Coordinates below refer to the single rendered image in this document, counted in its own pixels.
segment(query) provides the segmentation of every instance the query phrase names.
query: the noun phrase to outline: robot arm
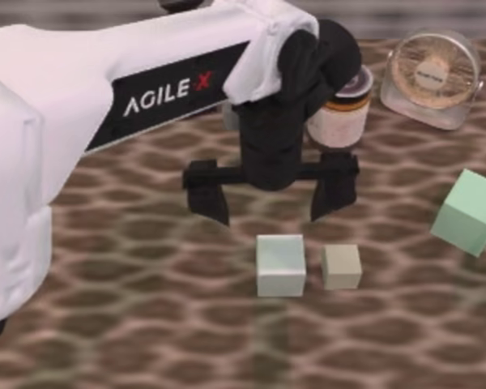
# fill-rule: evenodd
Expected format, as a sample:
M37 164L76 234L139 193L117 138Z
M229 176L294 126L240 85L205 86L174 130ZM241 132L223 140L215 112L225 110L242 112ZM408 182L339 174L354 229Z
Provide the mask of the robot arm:
M276 93L298 30L318 36L318 22L282 0L216 0L94 32L0 28L0 320L45 278L48 204L85 152Z

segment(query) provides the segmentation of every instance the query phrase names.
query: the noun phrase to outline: small cube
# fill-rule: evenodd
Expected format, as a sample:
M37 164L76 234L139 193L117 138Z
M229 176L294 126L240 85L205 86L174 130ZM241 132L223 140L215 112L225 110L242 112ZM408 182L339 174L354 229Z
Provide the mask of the small cube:
M430 233L479 257L486 246L486 177L464 169Z
M357 245L326 245L322 249L324 289L356 289L362 277Z
M306 282L302 235L258 235L258 296L301 297Z

